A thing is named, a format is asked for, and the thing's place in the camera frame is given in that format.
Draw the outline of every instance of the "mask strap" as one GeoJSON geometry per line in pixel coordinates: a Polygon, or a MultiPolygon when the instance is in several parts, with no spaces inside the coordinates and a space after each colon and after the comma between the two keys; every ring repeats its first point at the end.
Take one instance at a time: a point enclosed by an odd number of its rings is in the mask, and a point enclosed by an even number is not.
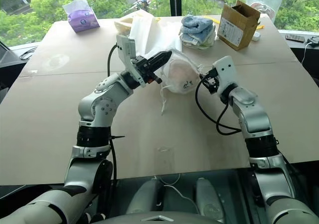
{"type": "Polygon", "coordinates": [[[164,112],[164,110],[165,110],[165,104],[166,104],[166,98],[165,98],[165,96],[164,96],[164,89],[165,88],[168,88],[168,87],[171,87],[171,86],[163,86],[163,84],[161,83],[160,84],[160,96],[161,96],[161,101],[162,101],[162,107],[161,107],[161,111],[160,111],[160,113],[161,113],[161,115],[163,115],[163,112],[164,112]]]}

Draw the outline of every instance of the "cardboard box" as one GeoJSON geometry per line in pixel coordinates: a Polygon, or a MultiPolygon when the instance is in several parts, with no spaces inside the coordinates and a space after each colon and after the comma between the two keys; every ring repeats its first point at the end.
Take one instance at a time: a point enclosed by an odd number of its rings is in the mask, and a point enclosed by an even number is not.
{"type": "Polygon", "coordinates": [[[259,17],[259,11],[242,1],[238,0],[236,6],[233,7],[224,4],[217,34],[227,45],[235,50],[240,50],[248,46],[251,41],[259,17]]]}

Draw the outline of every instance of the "blue cloth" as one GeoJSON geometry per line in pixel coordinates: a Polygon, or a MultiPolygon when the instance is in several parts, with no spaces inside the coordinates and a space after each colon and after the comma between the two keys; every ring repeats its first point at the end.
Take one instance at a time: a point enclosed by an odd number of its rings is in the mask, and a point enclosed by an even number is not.
{"type": "Polygon", "coordinates": [[[213,21],[200,16],[187,15],[182,19],[181,23],[182,41],[193,45],[204,43],[213,29],[213,21]]]}

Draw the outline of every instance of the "face mask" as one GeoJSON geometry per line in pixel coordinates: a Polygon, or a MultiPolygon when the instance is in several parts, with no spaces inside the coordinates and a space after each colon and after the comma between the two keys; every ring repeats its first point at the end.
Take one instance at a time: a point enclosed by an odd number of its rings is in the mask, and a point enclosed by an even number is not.
{"type": "Polygon", "coordinates": [[[198,69],[199,66],[196,66],[185,54],[177,50],[172,50],[169,61],[156,71],[156,75],[163,80],[160,90],[162,114],[166,104],[163,90],[168,89],[178,94],[189,93],[196,88],[200,81],[198,69]]]}

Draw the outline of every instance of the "beige table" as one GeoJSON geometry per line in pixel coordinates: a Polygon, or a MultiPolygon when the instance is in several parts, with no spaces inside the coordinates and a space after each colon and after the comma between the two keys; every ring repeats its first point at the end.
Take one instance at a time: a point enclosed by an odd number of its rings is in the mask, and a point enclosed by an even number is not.
{"type": "MultiPolygon", "coordinates": [[[[235,52],[217,41],[207,51],[184,52],[207,66],[232,55],[240,84],[258,93],[269,114],[280,150],[291,162],[316,160],[319,90],[270,21],[262,18],[262,22],[266,25],[262,39],[243,51],[235,52]],[[258,57],[256,53],[262,50],[268,55],[258,57]]],[[[48,32],[0,106],[0,185],[63,182],[71,146],[76,143],[77,105],[106,77],[106,58],[115,43],[112,24],[112,20],[102,20],[95,31],[98,35],[92,30],[78,37],[68,31],[66,22],[55,23],[48,32]],[[61,61],[52,59],[56,54],[69,56],[69,61],[48,69],[61,61]],[[30,70],[32,76],[26,76],[30,70]]],[[[116,63],[116,55],[112,60],[112,70],[123,68],[116,63]]],[[[219,135],[197,108],[194,93],[165,94],[163,116],[156,83],[136,89],[119,107],[112,125],[114,135],[126,136],[115,140],[119,178],[248,166],[241,134],[219,135]]],[[[199,100],[212,117],[223,108],[218,97],[205,89],[200,89],[199,100]]],[[[231,110],[223,123],[238,125],[231,110]]]]}

